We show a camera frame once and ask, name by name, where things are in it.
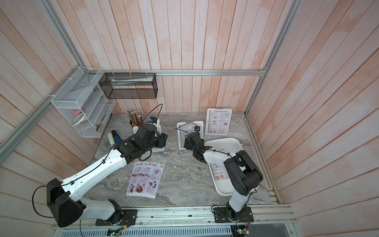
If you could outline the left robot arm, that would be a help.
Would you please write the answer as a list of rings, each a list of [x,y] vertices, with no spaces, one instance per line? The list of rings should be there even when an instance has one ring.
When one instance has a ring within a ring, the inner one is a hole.
[[[46,202],[58,226],[67,227],[82,219],[118,224],[123,212],[115,200],[91,200],[84,195],[114,171],[141,159],[153,148],[165,147],[167,137],[154,124],[143,124],[135,134],[114,144],[106,155],[84,170],[62,181],[53,179],[48,182]]]

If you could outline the red special menu sheet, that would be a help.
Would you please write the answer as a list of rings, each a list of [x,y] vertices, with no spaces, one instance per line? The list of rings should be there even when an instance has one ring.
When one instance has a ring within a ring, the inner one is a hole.
[[[130,182],[127,189],[127,196],[137,196],[142,197],[147,181],[146,171],[144,168],[147,166],[143,162],[138,162],[134,164],[133,171],[131,174]]]
[[[164,164],[144,162],[138,173],[134,194],[141,197],[155,198],[164,167]]]

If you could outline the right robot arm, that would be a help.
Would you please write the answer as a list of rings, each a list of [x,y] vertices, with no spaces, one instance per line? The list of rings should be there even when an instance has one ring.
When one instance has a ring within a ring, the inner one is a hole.
[[[246,209],[253,190],[263,181],[263,174],[235,138],[222,138],[205,142],[198,132],[185,139],[184,147],[201,162],[224,168],[234,188],[227,203],[230,217],[237,217]]]

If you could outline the white eraser block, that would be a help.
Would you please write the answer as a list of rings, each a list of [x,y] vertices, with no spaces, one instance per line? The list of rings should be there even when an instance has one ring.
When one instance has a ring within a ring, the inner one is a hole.
[[[108,140],[111,146],[115,144],[114,136],[112,135],[112,133],[108,133]]]

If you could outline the red pencil cup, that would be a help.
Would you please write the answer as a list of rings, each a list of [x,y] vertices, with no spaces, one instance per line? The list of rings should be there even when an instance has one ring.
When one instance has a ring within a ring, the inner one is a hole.
[[[129,123],[130,123],[130,125],[131,125],[132,128],[144,124],[144,122],[140,122],[140,123],[138,123],[138,124],[135,124],[135,123],[132,122],[132,120],[130,120]]]

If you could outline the coloured pencils bundle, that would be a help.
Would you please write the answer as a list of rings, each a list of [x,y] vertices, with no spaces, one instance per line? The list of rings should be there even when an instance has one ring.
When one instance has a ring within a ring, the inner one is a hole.
[[[130,120],[132,120],[133,123],[138,124],[143,121],[142,114],[137,113],[135,110],[131,110],[127,112]]]

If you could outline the white tape roll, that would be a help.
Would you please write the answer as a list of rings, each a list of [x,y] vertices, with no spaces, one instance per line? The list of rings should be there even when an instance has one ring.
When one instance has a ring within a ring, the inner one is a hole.
[[[79,125],[81,122],[83,122],[84,120],[86,120],[86,114],[85,114],[85,113],[81,113],[81,114],[77,115],[77,116],[74,118],[72,125],[73,125],[73,126],[77,126],[77,125]]]

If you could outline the white plastic tray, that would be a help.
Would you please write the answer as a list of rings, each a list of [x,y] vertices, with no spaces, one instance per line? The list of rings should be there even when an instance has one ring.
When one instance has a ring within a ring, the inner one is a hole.
[[[209,164],[216,164],[219,166],[224,166],[224,161],[235,156],[237,152],[242,151],[243,147],[240,142],[235,138],[222,138],[212,141],[207,141],[205,146],[210,146],[211,148],[204,152],[203,157],[205,161]],[[231,196],[235,191],[233,182],[230,179],[217,180],[215,181],[211,173],[213,183],[215,185],[216,191],[221,196]]]

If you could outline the black mesh basket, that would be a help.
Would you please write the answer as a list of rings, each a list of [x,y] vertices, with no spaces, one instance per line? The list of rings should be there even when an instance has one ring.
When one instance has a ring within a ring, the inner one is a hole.
[[[158,94],[154,73],[105,73],[99,85],[108,99],[155,99]]]

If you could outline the blue stapler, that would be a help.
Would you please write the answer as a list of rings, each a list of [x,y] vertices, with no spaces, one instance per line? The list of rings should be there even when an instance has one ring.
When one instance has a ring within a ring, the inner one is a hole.
[[[120,138],[119,134],[115,130],[111,131],[111,135],[113,137],[113,140],[114,140],[115,144],[122,141],[122,139]]]

